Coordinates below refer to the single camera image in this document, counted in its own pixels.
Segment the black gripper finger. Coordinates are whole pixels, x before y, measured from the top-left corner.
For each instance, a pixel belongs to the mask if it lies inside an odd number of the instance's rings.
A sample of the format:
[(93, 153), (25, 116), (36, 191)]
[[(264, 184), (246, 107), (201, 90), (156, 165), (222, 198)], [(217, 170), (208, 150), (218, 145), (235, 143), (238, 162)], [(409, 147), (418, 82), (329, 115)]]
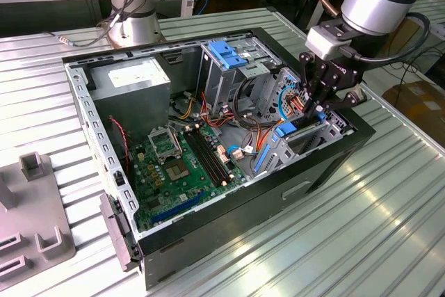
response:
[[(326, 74), (321, 79), (323, 94), (320, 104), (315, 112), (327, 113), (338, 109), (350, 108), (357, 104), (358, 94), (352, 88), (358, 84), (354, 76), (340, 74)], [(350, 89), (343, 98), (339, 98), (337, 93), (340, 90)]]
[(323, 94), (321, 83), (323, 61), (313, 53), (305, 51), (300, 54), (300, 64), (302, 65), (302, 84), (308, 96), (302, 112), (306, 118), (312, 118)]

